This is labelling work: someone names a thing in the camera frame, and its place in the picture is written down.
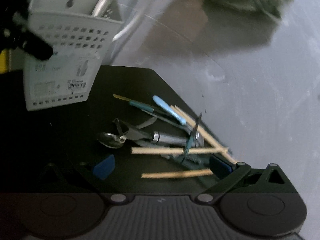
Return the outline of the light blue handled spoon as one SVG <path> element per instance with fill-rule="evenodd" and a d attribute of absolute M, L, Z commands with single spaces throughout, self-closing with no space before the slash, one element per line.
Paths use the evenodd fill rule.
<path fill-rule="evenodd" d="M 186 125 L 187 121 L 185 118 L 181 117 L 179 114 L 177 114 L 163 99 L 161 99 L 159 96 L 154 95 L 152 97 L 153 101 L 161 107 L 163 110 L 165 110 L 167 113 L 172 115 L 176 120 L 179 121 L 181 125 Z"/>

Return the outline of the white perforated utensil holder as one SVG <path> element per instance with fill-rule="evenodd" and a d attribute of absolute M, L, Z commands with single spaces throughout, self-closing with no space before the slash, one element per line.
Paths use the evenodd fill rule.
<path fill-rule="evenodd" d="M 25 58 L 24 94 L 29 111 L 82 102 L 123 21 L 113 0 L 93 17 L 99 0 L 31 0 L 28 26 L 53 47 L 46 61 Z"/>

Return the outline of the black tray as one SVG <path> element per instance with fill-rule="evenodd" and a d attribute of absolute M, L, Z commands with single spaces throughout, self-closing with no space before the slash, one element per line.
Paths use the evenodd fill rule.
<path fill-rule="evenodd" d="M 148 119 L 146 113 L 113 94 L 146 103 L 159 95 L 189 109 L 150 69 L 101 67 L 87 101 L 38 111 L 25 107 L 23 72 L 2 74 L 1 191 L 198 193 L 216 183 L 215 176 L 142 179 L 143 173 L 186 168 L 158 155 L 131 154 L 131 141 L 119 149 L 102 145 L 97 135 L 114 131 L 115 119 L 132 125 Z M 101 180 L 93 168 L 110 155 L 114 155 L 115 169 Z"/>

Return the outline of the metal peeler tool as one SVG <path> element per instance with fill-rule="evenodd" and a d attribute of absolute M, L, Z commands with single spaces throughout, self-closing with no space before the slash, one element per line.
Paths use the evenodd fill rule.
<path fill-rule="evenodd" d="M 109 148 L 121 148 L 126 141 L 135 142 L 142 147 L 169 147 L 186 146 L 191 137 L 191 130 L 185 129 L 186 135 L 179 137 L 164 132 L 145 131 L 144 128 L 151 126 L 157 119 L 150 118 L 146 122 L 134 126 L 120 119 L 113 121 L 115 130 L 111 133 L 101 132 L 97 135 L 98 141 Z"/>

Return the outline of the metal utensil in holder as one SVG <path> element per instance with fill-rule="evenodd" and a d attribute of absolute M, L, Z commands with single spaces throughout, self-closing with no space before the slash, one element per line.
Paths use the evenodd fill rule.
<path fill-rule="evenodd" d="M 112 2 L 113 0 L 99 0 L 92 11 L 92 16 L 103 17 L 103 15 L 105 14 L 105 12 L 107 12 Z"/>

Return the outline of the green handled knife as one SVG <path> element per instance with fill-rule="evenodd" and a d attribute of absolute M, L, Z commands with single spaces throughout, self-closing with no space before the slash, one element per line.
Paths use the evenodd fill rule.
<path fill-rule="evenodd" d="M 199 127 L 200 121 L 202 118 L 202 113 L 197 117 L 195 121 L 195 126 L 191 130 L 190 137 L 187 140 L 186 146 L 183 150 L 182 155 L 177 155 L 177 154 L 172 154 L 172 155 L 164 155 L 161 154 L 162 158 L 165 158 L 167 160 L 173 161 L 175 163 L 180 163 L 183 167 L 189 169 L 189 170 L 194 170 L 197 167 L 202 166 L 202 160 L 199 159 L 198 157 L 188 157 L 188 153 L 192 147 L 193 142 L 196 140 L 196 133 L 197 129 Z"/>

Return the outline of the teal handled gold utensil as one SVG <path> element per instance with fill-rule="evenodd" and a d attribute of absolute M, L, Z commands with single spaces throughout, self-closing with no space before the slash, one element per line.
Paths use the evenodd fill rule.
<path fill-rule="evenodd" d="M 139 101 L 129 99 L 124 96 L 117 95 L 117 94 L 113 94 L 113 97 L 116 99 L 127 101 L 129 103 L 129 105 L 137 107 L 138 109 L 144 111 L 145 113 L 155 117 L 158 120 L 166 122 L 167 124 L 170 124 L 171 126 L 177 127 L 179 129 L 182 129 L 187 132 L 191 132 L 191 127 L 188 124 L 181 125 L 178 120 L 176 120 L 172 115 L 167 113 L 165 110 L 163 110 L 158 105 L 157 106 L 148 105 L 147 103 L 139 102 Z"/>

